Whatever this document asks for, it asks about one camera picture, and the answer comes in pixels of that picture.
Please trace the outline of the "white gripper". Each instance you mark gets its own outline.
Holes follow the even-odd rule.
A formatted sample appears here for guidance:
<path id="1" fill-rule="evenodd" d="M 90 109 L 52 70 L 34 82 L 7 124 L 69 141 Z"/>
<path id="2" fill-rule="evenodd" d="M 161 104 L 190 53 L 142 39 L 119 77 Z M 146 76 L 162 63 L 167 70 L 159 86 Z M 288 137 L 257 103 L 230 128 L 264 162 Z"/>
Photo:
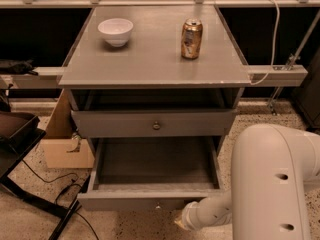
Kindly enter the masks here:
<path id="1" fill-rule="evenodd" d="M 202 223 L 197 215 L 198 208 L 198 202 L 191 202 L 187 204 L 182 210 L 181 218 L 175 218 L 174 223 L 186 230 L 200 230 L 202 228 Z"/>

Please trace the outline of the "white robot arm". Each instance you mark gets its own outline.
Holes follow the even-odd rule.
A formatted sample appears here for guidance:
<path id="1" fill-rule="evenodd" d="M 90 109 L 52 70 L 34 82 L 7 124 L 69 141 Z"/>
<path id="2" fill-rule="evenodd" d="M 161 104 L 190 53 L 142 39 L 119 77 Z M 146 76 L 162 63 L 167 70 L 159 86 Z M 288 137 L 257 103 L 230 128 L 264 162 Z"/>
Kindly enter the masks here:
<path id="1" fill-rule="evenodd" d="M 232 225 L 233 240 L 311 240 L 305 193 L 319 186 L 320 136 L 256 124 L 236 139 L 231 188 L 185 206 L 185 230 Z"/>

